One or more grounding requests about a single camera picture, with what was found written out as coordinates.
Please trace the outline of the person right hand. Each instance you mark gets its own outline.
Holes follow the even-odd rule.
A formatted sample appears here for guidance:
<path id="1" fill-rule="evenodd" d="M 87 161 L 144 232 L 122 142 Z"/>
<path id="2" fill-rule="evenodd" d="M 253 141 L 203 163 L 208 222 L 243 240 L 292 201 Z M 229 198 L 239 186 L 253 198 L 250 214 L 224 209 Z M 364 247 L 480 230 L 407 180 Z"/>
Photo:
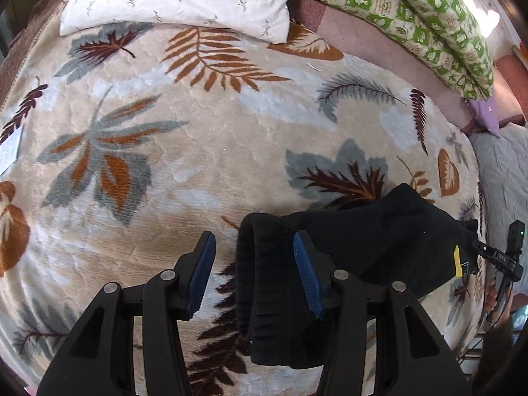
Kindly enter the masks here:
<path id="1" fill-rule="evenodd" d="M 496 279 L 492 278 L 486 291 L 486 297 L 484 300 L 483 312 L 486 314 L 492 324 L 495 324 L 495 328 L 509 327 L 511 323 L 511 308 L 513 298 L 508 295 L 508 303 L 502 308 L 498 308 L 498 289 Z"/>

